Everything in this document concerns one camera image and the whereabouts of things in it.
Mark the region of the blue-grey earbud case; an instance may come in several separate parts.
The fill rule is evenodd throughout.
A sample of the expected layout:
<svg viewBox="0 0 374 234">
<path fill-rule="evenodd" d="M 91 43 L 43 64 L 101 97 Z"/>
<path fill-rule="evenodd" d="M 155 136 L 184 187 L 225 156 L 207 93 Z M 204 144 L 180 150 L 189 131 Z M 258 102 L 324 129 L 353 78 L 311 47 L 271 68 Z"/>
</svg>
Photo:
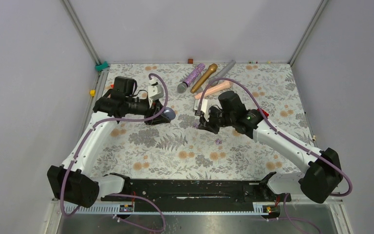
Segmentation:
<svg viewBox="0 0 374 234">
<path fill-rule="evenodd" d="M 163 115 L 167 117 L 169 120 L 174 120 L 176 117 L 176 113 L 170 107 L 165 107 L 163 111 Z"/>
</svg>

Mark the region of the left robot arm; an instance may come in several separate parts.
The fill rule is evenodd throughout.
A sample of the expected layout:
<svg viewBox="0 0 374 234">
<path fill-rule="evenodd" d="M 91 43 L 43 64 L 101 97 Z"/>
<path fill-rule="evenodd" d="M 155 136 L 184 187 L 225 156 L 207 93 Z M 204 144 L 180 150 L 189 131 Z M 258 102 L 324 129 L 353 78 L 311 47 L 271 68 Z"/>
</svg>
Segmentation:
<svg viewBox="0 0 374 234">
<path fill-rule="evenodd" d="M 117 76 L 114 84 L 94 104 L 89 124 L 77 145 L 60 166 L 51 166 L 47 177 L 56 199 L 89 208 L 96 200 L 114 194 L 119 200 L 131 196 L 129 178 L 117 173 L 91 177 L 103 143 L 121 122 L 146 125 L 170 123 L 168 89 L 161 77 L 149 74 L 147 97 L 136 96 L 137 81 Z"/>
</svg>

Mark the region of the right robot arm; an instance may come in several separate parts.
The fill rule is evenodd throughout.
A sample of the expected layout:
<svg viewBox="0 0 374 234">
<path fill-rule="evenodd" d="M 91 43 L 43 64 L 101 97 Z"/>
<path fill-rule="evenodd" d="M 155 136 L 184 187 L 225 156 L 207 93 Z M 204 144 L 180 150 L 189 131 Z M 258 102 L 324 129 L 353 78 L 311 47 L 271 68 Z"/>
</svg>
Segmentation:
<svg viewBox="0 0 374 234">
<path fill-rule="evenodd" d="M 264 200 L 271 201 L 279 194 L 305 195 L 315 203 L 324 203 L 342 181 L 338 153 L 327 148 L 321 150 L 304 143 L 280 129 L 267 119 L 261 109 L 247 109 L 233 91 L 221 93 L 220 107 L 206 99 L 194 103 L 200 117 L 198 129 L 217 134 L 222 127 L 233 127 L 239 134 L 263 143 L 291 161 L 298 173 L 267 175 L 260 187 Z"/>
</svg>

